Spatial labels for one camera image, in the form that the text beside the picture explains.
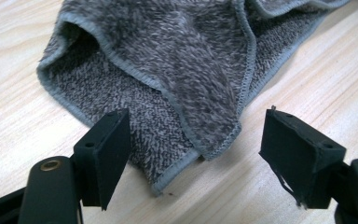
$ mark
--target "towel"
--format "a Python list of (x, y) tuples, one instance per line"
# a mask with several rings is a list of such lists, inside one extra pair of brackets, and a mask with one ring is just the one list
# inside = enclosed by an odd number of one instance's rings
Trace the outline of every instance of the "towel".
[(131, 164), (159, 195), (241, 131), (243, 108), (347, 0), (66, 0), (38, 65), (45, 89), (92, 126), (128, 108)]

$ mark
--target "light wood grain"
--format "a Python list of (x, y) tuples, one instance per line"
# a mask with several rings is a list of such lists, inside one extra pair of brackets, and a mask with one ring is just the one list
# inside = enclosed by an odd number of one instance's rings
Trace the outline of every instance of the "light wood grain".
[[(88, 130), (40, 86), (35, 69), (61, 0), (0, 0), (0, 197), (25, 186), (29, 169), (72, 154)], [(334, 223), (328, 210), (298, 209), (257, 154), (265, 110), (276, 105), (358, 158), (358, 1), (333, 12), (247, 106), (234, 146), (197, 161), (155, 198), (127, 166), (108, 210), (84, 208), (86, 223)]]

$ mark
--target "fuzzy towel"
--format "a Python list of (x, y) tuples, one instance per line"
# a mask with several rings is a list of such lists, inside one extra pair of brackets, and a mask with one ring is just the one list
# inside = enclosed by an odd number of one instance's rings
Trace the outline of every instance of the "fuzzy towel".
[(162, 190), (238, 136), (243, 108), (347, 0), (66, 0), (38, 66), (91, 126), (129, 108), (131, 163)]

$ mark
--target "black bracket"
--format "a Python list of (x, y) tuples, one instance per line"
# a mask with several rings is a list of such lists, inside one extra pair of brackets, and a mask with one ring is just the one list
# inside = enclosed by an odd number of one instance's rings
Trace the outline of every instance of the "black bracket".
[(79, 201), (105, 210), (131, 153), (129, 110), (103, 116), (74, 152), (38, 162), (24, 189), (0, 198), (0, 224), (83, 223)]
[(282, 186), (306, 208), (338, 202), (337, 223), (358, 223), (358, 160), (345, 147), (293, 115), (267, 110), (260, 155)]

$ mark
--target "towel fold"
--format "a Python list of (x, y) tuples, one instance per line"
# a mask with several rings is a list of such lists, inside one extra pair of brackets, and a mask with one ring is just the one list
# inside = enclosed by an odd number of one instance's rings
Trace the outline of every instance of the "towel fold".
[(227, 150), (239, 116), (347, 0), (66, 0), (38, 76), (87, 125), (129, 108), (131, 163), (156, 194)]

